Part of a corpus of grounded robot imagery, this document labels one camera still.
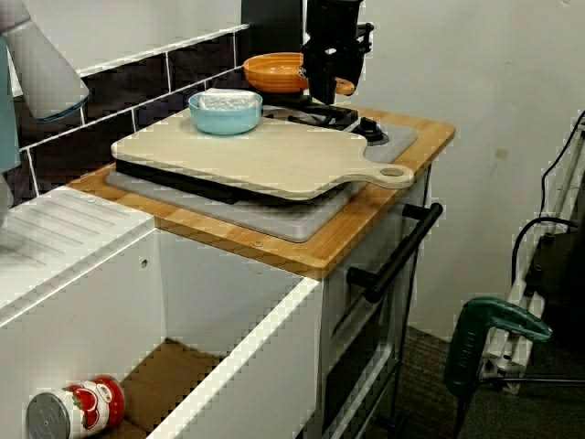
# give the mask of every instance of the can label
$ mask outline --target can label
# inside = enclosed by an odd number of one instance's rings
[[[69,439],[93,436],[122,421],[122,388],[111,377],[102,375],[95,380],[83,381],[53,393],[61,399],[69,412]]]

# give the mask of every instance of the black tile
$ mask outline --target black tile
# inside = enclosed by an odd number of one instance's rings
[[[189,98],[197,92],[204,91],[205,84],[199,84],[188,89],[177,91],[169,96],[154,102],[148,102],[136,108],[136,129],[152,125],[187,108]]]
[[[87,121],[94,121],[169,92],[165,54],[101,71],[83,80],[90,89]]]
[[[234,37],[227,34],[168,53],[173,90],[180,89],[234,65]]]
[[[202,82],[201,84],[189,87],[188,89],[181,90],[180,93],[183,94],[183,105],[185,105],[185,108],[188,108],[189,99],[191,98],[191,96],[201,91],[205,91],[205,88],[206,88],[205,82]]]
[[[26,151],[20,153],[20,166],[5,172],[5,179],[15,198],[13,206],[18,206],[37,196],[30,172],[30,162]]]
[[[21,148],[81,126],[81,114],[79,110],[53,122],[37,122],[37,119],[30,113],[25,98],[22,95],[15,97],[15,114],[18,142]]]
[[[255,89],[250,85],[248,80],[246,80],[246,75],[242,69],[237,69],[233,71],[229,71],[221,76],[217,76],[212,80],[207,81],[207,88],[214,88],[214,89],[240,89],[240,90],[250,90],[254,91]]]
[[[30,153],[41,194],[113,161],[112,144],[134,131],[130,112],[34,146]]]
[[[236,32],[236,67],[241,66],[244,61],[251,58],[250,54],[250,29],[243,29]]]

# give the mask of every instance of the white wall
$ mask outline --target white wall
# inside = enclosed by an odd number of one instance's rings
[[[433,166],[446,211],[420,258],[416,328],[448,339],[470,298],[507,296],[540,175],[585,108],[584,18],[585,0],[365,1],[377,29],[352,102],[458,129]]]
[[[76,70],[239,24],[240,0],[23,0]]]

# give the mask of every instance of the stove knob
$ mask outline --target stove knob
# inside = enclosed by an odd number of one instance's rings
[[[352,133],[363,135],[369,143],[379,142],[384,139],[384,133],[379,129],[376,121],[372,121],[367,117],[362,117],[359,125],[354,128]]]

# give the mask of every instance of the cutting board hole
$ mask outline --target cutting board hole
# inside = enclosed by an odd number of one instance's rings
[[[393,167],[387,167],[386,169],[380,170],[380,174],[386,177],[402,177],[404,175],[404,171]]]

